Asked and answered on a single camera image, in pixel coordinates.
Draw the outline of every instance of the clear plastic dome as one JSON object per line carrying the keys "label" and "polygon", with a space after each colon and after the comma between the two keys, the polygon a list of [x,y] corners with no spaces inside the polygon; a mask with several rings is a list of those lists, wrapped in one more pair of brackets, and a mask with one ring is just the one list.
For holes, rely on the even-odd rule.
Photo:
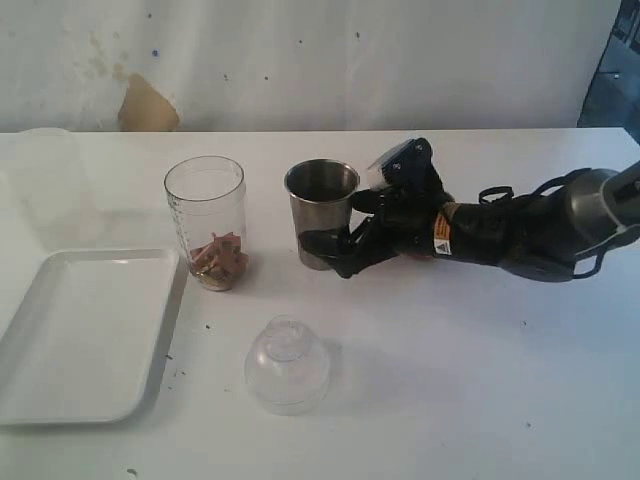
{"label": "clear plastic dome", "polygon": [[281,315],[253,342],[244,365],[245,381],[267,411],[298,415],[324,398],[330,363],[326,347],[309,327]]}

